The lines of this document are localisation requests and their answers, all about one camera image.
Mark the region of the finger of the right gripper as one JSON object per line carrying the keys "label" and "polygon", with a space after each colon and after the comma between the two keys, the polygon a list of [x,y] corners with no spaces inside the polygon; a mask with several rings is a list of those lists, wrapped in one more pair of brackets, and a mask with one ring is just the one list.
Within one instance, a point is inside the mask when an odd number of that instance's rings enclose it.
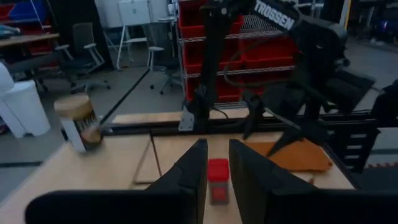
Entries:
{"label": "finger of the right gripper", "polygon": [[261,121],[264,114],[264,105],[259,95],[244,95],[249,114],[245,117],[243,128],[243,139],[247,139],[253,129],[256,127],[258,121]]}
{"label": "finger of the right gripper", "polygon": [[299,128],[289,127],[287,128],[271,147],[270,151],[267,153],[268,156],[276,154],[283,147],[292,144],[295,141],[301,141],[305,136],[308,136],[312,132],[313,126],[311,124],[304,124]]}

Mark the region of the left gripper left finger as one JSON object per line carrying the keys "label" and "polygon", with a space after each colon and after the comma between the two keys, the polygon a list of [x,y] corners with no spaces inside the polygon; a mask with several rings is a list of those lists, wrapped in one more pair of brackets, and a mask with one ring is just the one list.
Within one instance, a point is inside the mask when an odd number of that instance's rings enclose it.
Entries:
{"label": "left gripper left finger", "polygon": [[172,190],[179,187],[195,189],[206,169],[208,158],[208,143],[199,139],[176,160],[173,166],[146,191]]}

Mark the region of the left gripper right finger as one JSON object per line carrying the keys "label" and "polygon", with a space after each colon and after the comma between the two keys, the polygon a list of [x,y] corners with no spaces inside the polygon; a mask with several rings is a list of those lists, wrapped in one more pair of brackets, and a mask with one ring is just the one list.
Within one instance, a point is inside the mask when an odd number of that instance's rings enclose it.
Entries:
{"label": "left gripper right finger", "polygon": [[229,140],[229,166],[233,184],[257,184],[266,190],[310,192],[318,188],[279,167],[237,139]]}

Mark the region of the tan-lid seasoning jar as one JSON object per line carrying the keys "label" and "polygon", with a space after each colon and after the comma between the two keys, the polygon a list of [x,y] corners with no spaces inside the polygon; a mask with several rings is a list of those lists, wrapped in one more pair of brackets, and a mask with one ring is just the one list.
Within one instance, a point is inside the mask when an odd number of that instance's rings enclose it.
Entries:
{"label": "tan-lid seasoning jar", "polygon": [[53,104],[63,135],[80,153],[95,150],[103,140],[99,121],[86,93],[63,96]]}

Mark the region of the orange folded cloth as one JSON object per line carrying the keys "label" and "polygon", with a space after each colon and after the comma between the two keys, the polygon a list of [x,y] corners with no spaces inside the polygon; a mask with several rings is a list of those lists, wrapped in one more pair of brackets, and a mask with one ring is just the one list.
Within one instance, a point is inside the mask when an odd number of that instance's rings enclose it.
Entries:
{"label": "orange folded cloth", "polygon": [[296,141],[268,156],[275,142],[244,142],[260,155],[291,172],[324,172],[333,166],[331,159],[316,144],[304,139]]}

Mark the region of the grey office chair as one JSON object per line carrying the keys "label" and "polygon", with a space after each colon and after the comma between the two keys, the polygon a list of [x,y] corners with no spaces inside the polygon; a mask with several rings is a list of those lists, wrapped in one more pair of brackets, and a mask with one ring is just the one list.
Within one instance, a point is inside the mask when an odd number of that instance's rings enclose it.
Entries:
{"label": "grey office chair", "polygon": [[90,80],[90,73],[105,63],[96,48],[93,24],[84,22],[72,25],[72,37],[75,56],[70,53],[69,44],[55,47],[55,52],[62,56],[60,68],[70,84],[71,94],[78,91],[87,93],[96,86],[110,90],[107,80]]}
{"label": "grey office chair", "polygon": [[170,24],[156,22],[142,25],[147,39],[147,67],[151,72],[165,75],[165,81],[159,89],[164,94],[164,88],[174,85],[182,86],[180,60],[175,53],[175,44],[170,36]]}

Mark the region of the white easel board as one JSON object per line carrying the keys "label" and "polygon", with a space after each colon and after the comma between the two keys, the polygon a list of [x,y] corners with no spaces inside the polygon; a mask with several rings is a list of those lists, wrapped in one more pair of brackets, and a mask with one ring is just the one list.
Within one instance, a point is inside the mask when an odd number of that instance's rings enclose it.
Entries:
{"label": "white easel board", "polygon": [[130,38],[129,27],[148,24],[150,22],[150,16],[147,0],[121,0],[118,2],[118,8],[122,22],[122,32],[116,59],[116,68],[120,70],[122,47],[124,45],[127,46],[129,61],[132,62],[133,59],[130,53],[131,44],[147,41],[145,37]]}

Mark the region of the white round bin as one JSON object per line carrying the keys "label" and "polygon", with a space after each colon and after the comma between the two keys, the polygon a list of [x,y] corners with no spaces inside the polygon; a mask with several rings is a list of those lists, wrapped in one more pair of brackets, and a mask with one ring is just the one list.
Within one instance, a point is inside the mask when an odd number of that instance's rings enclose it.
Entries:
{"label": "white round bin", "polygon": [[51,129],[35,81],[15,82],[1,62],[0,118],[15,138],[41,136]]}

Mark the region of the wooden shelf with black frame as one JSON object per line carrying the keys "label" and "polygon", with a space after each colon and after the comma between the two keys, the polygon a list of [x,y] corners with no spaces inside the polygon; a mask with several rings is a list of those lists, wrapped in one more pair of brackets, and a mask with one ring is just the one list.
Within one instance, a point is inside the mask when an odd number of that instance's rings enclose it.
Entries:
{"label": "wooden shelf with black frame", "polygon": [[28,203],[47,192],[70,189],[133,189],[134,180],[155,180],[159,171],[150,137],[106,137],[94,152],[65,143],[0,205],[0,224],[24,224]]}

